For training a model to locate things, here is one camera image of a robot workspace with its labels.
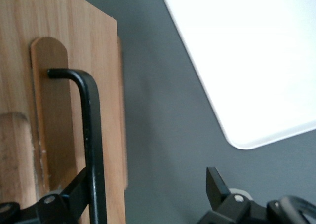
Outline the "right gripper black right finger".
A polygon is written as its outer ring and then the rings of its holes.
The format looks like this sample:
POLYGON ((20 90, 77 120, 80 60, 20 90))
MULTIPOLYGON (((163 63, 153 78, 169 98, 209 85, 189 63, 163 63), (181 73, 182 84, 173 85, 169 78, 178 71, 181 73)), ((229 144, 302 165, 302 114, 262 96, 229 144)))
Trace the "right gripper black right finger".
POLYGON ((233 194, 215 167, 206 169, 206 193, 211 206, 199 224, 240 224, 250 217, 250 200, 233 194))

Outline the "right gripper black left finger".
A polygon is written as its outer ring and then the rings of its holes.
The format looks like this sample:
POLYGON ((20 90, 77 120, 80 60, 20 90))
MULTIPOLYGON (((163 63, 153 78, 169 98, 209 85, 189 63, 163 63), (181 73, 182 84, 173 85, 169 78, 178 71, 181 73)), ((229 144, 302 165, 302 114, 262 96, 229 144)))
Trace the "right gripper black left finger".
POLYGON ((88 204, 87 174, 83 169, 59 194, 38 201, 36 214, 40 224, 77 224, 88 204))

